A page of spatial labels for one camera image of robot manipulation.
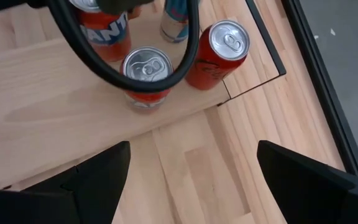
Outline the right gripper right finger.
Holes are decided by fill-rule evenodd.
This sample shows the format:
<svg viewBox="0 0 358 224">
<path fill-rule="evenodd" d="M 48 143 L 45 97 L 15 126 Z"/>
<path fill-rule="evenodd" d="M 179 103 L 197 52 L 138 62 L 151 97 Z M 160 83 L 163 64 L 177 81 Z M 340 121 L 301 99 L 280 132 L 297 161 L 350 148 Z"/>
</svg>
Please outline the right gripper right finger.
<svg viewBox="0 0 358 224">
<path fill-rule="evenodd" d="M 358 177 L 267 140 L 264 179 L 287 223 L 358 223 Z"/>
</svg>

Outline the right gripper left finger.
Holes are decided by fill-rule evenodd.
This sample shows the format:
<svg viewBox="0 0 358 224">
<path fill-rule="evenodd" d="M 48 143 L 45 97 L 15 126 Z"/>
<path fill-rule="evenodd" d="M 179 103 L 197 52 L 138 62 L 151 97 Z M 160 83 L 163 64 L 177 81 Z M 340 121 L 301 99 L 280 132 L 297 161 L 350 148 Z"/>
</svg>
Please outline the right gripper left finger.
<svg viewBox="0 0 358 224">
<path fill-rule="evenodd" d="M 122 141 L 24 190 L 0 190 L 0 223 L 111 223 L 130 160 Z"/>
</svg>

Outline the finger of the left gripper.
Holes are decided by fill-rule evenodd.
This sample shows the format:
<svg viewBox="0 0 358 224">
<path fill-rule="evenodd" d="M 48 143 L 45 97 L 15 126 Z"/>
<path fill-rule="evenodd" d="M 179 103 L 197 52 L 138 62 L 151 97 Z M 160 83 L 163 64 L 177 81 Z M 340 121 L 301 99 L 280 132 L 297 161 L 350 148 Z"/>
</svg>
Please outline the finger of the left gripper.
<svg viewBox="0 0 358 224">
<path fill-rule="evenodd" d="M 0 11 L 27 4 L 28 6 L 38 9 L 47 5 L 46 0 L 0 0 Z"/>
<path fill-rule="evenodd" d="M 98 0 L 98 6 L 106 14 L 117 15 L 154 0 Z"/>
</svg>

